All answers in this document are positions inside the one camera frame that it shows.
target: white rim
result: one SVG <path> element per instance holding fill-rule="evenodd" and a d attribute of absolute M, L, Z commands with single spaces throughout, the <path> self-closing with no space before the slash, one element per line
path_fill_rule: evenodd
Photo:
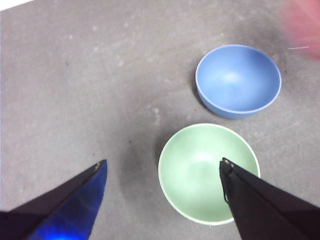
<path fill-rule="evenodd" d="M 247 49 L 252 49 L 258 53 L 261 53 L 262 55 L 264 55 L 267 59 L 269 59 L 271 61 L 271 63 L 273 64 L 273 66 L 275 67 L 277 73 L 278 73 L 278 77 L 279 77 L 279 86 L 278 86 L 278 91 L 276 92 L 275 96 L 273 97 L 273 99 L 268 102 L 267 104 L 257 108 L 257 109 L 253 109 L 253 110 L 249 110 L 249 111 L 236 111 L 236 110 L 231 110 L 231 109 L 227 109 L 227 108 L 224 108 L 222 106 L 219 106 L 217 104 L 215 104 L 214 102 L 212 102 L 204 93 L 203 91 L 201 90 L 200 86 L 199 86 L 199 83 L 198 83 L 198 69 L 201 65 L 201 63 L 203 62 L 203 60 L 209 55 L 211 54 L 212 52 L 216 51 L 216 50 L 219 50 L 219 49 L 223 49 L 223 48 L 228 48 L 228 47 L 242 47 L 242 48 L 247 48 Z M 208 52 L 199 62 L 198 66 L 196 67 L 196 71 L 195 71 L 195 84 L 196 84 L 196 88 L 199 92 L 199 94 L 201 94 L 201 96 L 212 106 L 216 107 L 217 109 L 220 109 L 224 112 L 227 112 L 227 113 L 231 113 L 231 114 L 252 114 L 252 113 L 257 113 L 265 108 L 267 108 L 269 105 L 271 105 L 278 97 L 278 95 L 280 94 L 280 90 L 281 90 L 281 86 L 282 86 L 282 77 L 281 77 L 281 73 L 280 73 L 280 70 L 278 68 L 278 66 L 276 65 L 276 63 L 272 60 L 271 57 L 269 57 L 267 54 L 265 54 L 263 51 L 260 51 L 259 49 L 256 49 L 254 47 L 251 47 L 251 46 L 246 46 L 246 45 L 240 45 L 240 44 L 230 44 L 230 45 L 224 45 L 224 46 L 220 46 L 220 47 L 217 47 L 213 50 L 211 50 L 210 52 Z"/>
<path fill-rule="evenodd" d="M 234 221 L 234 218 L 231 217 L 229 219 L 226 219 L 226 220 L 223 220 L 223 221 L 202 221 L 202 220 L 199 220 L 199 219 L 196 219 L 196 218 L 193 218 L 192 216 L 189 216 L 187 214 L 185 214 L 184 212 L 182 212 L 172 201 L 171 199 L 169 198 L 169 196 L 167 195 L 165 189 L 164 189 L 164 186 L 163 186 L 163 183 L 162 183 L 162 179 L 161 179 L 161 175 L 160 175 L 160 168 L 161 168 L 161 163 L 162 163 L 162 156 L 163 156 L 163 153 L 164 153 L 164 150 L 165 148 L 167 147 L 168 143 L 171 142 L 171 140 L 173 139 L 174 136 L 176 136 L 178 133 L 180 133 L 181 131 L 185 130 L 185 129 L 189 129 L 189 128 L 193 128 L 195 126 L 205 126 L 205 125 L 208 125 L 208 126 L 213 126 L 213 127 L 217 127 L 217 128 L 221 128 L 221 129 L 224 129 L 224 130 L 227 130 L 229 131 L 230 133 L 234 134 L 236 137 L 238 137 L 241 141 L 244 142 L 244 144 L 248 147 L 248 149 L 250 150 L 251 154 L 253 155 L 253 158 L 255 160 L 255 164 L 256 164 L 256 167 L 257 167 L 257 171 L 258 171 L 258 177 L 260 178 L 261 177 L 261 172 L 260 172 L 260 166 L 259 166 L 259 163 L 258 163 L 258 160 L 257 160 L 257 156 L 256 154 L 254 153 L 254 151 L 252 150 L 251 146 L 246 142 L 246 140 L 244 140 L 243 137 L 241 137 L 238 133 L 236 133 L 235 131 L 231 130 L 230 128 L 227 128 L 225 126 L 221 126 L 221 125 L 218 125 L 218 124 L 214 124 L 214 123 L 196 123 L 196 124 L 192 124 L 192 125 L 189 125 L 189 126 L 186 126 L 182 129 L 180 129 L 179 131 L 177 131 L 173 136 L 170 137 L 170 139 L 166 142 L 166 144 L 164 145 L 162 151 L 161 151 L 161 154 L 160 154 L 160 157 L 159 157 L 159 164 L 158 164 L 158 178 L 159 178 L 159 183 L 160 183 L 160 186 L 161 186 L 161 189 L 162 189 L 162 192 L 166 198 L 166 200 L 170 203 L 170 205 L 178 212 L 180 213 L 182 216 L 184 216 L 185 218 L 195 222 L 195 223 L 198 223 L 198 224 L 203 224 L 203 225 L 210 225 L 210 226 L 218 226 L 218 225 L 223 225 L 223 224 L 228 224 L 228 223 L 231 223 Z"/>

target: blue light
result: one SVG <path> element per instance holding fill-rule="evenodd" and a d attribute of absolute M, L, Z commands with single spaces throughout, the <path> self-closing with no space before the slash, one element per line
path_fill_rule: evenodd
<path fill-rule="evenodd" d="M 48 237 L 48 240 L 79 240 L 77 237 L 71 237 L 71 236 L 53 236 Z"/>

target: blue bowl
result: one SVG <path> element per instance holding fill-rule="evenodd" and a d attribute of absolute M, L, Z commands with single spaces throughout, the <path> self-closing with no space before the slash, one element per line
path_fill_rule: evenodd
<path fill-rule="evenodd" d="M 230 119 L 260 112 L 281 89 L 281 74 L 272 59 L 244 45 L 226 45 L 209 52 L 198 64 L 195 81 L 206 107 Z"/>

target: gray concrete floor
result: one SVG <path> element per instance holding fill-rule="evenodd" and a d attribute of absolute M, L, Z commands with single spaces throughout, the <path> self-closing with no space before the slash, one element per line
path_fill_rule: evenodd
<path fill-rule="evenodd" d="M 281 1 L 36 0 L 1 13 L 1 208 L 10 210 L 108 159 L 92 240 L 237 240 L 234 223 L 193 223 L 158 183 L 177 130 L 216 123 L 255 151 L 261 176 L 320 205 L 320 62 L 288 50 Z M 256 47 L 283 87 L 261 113 L 209 112 L 195 69 L 226 44 Z"/>

